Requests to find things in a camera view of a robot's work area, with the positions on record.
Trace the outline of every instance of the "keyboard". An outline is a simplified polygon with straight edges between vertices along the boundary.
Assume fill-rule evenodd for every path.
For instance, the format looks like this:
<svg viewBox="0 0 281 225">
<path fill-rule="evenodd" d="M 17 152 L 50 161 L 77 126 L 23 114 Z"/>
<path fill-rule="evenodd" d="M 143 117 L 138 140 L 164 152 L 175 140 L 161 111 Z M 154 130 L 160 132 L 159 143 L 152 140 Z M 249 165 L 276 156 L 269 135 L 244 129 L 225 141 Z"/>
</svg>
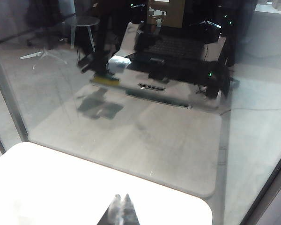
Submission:
<svg viewBox="0 0 281 225">
<path fill-rule="evenodd" d="M 161 36 L 161 38 L 144 52 L 182 59 L 199 60 L 202 57 L 204 44 L 201 42 L 168 36 Z"/>
</svg>

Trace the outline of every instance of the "cable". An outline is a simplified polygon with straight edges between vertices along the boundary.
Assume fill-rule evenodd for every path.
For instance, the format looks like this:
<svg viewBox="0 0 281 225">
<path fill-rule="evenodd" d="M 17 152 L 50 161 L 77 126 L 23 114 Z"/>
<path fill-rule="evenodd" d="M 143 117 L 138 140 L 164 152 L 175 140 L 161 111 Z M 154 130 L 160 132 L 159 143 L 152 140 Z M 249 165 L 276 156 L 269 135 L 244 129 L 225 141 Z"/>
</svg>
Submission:
<svg viewBox="0 0 281 225">
<path fill-rule="evenodd" d="M 205 57 L 204 57 L 204 61 L 206 60 L 206 56 L 208 54 L 208 44 L 206 45 L 206 48 L 207 48 L 207 50 L 206 50 L 206 54 L 205 54 Z"/>
<path fill-rule="evenodd" d="M 226 113 L 231 112 L 232 110 L 249 110 L 249 111 L 281 111 L 281 108 L 277 108 L 277 109 L 252 109 L 252 108 L 233 108 L 233 109 L 229 109 L 226 110 L 224 112 L 222 112 L 220 114 L 220 116 L 223 116 Z"/>
</svg>

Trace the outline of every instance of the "round table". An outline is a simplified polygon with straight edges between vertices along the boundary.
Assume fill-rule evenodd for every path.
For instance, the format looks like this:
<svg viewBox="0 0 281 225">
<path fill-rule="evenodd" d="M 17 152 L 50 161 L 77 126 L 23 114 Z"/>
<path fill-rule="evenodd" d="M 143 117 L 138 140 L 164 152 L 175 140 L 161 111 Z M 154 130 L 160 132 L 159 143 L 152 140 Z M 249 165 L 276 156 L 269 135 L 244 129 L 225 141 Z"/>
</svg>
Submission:
<svg viewBox="0 0 281 225">
<path fill-rule="evenodd" d="M 100 19 L 93 16 L 73 16 L 66 19 L 66 23 L 71 26 L 71 48 L 74 48 L 76 27 L 87 27 L 89 31 L 89 39 L 95 52 L 95 44 L 93 40 L 91 26 L 95 26 L 100 23 Z"/>
</svg>

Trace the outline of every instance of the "wall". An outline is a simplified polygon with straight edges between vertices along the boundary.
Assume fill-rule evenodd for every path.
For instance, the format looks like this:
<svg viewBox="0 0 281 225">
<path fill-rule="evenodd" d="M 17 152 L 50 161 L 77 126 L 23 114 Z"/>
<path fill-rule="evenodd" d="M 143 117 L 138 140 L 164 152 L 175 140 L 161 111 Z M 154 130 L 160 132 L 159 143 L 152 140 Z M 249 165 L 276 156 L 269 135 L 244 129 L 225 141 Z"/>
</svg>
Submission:
<svg viewBox="0 0 281 225">
<path fill-rule="evenodd" d="M 30 0 L 0 0 L 0 40 L 29 30 L 25 15 Z M 74 0 L 59 0 L 63 15 L 75 13 Z"/>
</svg>

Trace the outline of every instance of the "white tabletop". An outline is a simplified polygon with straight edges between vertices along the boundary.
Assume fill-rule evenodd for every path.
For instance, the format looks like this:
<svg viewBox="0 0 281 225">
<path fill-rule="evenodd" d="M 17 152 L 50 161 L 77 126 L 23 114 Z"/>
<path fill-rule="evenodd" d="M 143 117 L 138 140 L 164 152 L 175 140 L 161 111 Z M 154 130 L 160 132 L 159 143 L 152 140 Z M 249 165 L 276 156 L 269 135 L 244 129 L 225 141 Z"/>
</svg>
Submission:
<svg viewBox="0 0 281 225">
<path fill-rule="evenodd" d="M 0 225 L 96 225 L 115 194 L 141 225 L 211 225 L 201 199 L 32 143 L 0 158 Z"/>
<path fill-rule="evenodd" d="M 273 8 L 271 3 L 268 3 L 266 5 L 257 4 L 255 12 L 281 16 L 281 11 Z"/>
</svg>

